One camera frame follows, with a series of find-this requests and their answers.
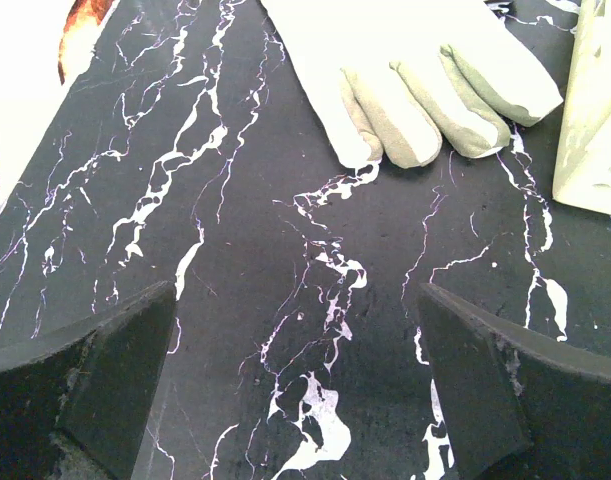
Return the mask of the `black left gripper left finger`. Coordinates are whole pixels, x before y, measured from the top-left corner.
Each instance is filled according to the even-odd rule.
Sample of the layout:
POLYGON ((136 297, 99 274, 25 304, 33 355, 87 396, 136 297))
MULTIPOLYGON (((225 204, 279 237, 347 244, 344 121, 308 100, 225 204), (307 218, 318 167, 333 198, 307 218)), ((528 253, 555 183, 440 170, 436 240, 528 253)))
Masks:
POLYGON ((128 479, 176 316, 172 283, 0 348, 0 479, 128 479))

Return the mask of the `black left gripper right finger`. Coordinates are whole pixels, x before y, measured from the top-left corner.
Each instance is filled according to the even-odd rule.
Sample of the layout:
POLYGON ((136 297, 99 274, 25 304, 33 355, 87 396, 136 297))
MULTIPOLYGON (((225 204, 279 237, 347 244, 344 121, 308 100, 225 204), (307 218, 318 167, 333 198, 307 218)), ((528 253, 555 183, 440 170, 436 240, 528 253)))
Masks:
POLYGON ((462 479, 611 479, 611 358, 420 288, 424 348, 462 479))

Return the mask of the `white glove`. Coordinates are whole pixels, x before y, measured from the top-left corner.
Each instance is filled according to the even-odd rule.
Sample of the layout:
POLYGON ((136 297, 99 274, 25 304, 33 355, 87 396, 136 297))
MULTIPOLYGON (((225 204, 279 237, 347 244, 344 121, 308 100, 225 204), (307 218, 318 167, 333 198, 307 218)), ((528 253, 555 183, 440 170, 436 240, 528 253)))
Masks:
POLYGON ((268 1, 340 163, 484 158, 561 104, 550 74, 481 1, 268 1))

